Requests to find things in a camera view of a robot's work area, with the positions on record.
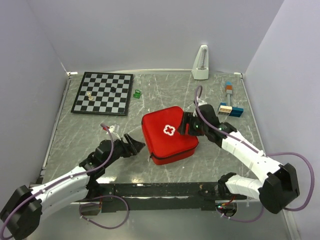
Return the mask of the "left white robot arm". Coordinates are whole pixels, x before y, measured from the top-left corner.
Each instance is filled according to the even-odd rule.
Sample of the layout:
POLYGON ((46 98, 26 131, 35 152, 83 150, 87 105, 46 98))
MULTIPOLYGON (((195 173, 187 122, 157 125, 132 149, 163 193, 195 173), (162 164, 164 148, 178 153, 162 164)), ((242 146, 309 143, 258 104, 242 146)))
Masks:
POLYGON ((133 139, 129 134, 123 138, 103 140, 95 151, 68 173, 42 185, 29 188, 18 187, 0 212, 3 227, 0 238, 23 240, 31 235, 40 222, 70 203, 86 199, 95 200, 99 195, 97 180, 106 168, 120 158, 136 156, 145 143, 133 139))

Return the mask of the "red black medicine case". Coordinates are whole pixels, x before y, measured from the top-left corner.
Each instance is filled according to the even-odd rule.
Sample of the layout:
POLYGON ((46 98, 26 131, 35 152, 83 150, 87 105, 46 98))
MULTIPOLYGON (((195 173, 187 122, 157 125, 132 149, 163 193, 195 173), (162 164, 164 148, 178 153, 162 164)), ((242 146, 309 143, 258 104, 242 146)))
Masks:
POLYGON ((178 132, 183 112, 181 107, 171 106, 142 117, 142 133, 150 158, 156 165, 174 163, 195 153, 198 138, 178 132))

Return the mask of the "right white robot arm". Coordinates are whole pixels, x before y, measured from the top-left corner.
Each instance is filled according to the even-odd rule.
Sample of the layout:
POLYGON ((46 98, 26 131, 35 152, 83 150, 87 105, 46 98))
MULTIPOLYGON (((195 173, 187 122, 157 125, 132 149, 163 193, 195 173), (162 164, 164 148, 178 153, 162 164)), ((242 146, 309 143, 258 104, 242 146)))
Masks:
POLYGON ((195 112, 182 113, 178 132, 188 136, 206 136, 219 148, 241 161, 255 179, 234 172, 218 180, 218 193, 223 199, 242 195, 259 200, 273 214, 279 213, 300 195, 296 169, 280 162, 248 142, 231 124, 220 122, 213 107, 204 104, 195 112))

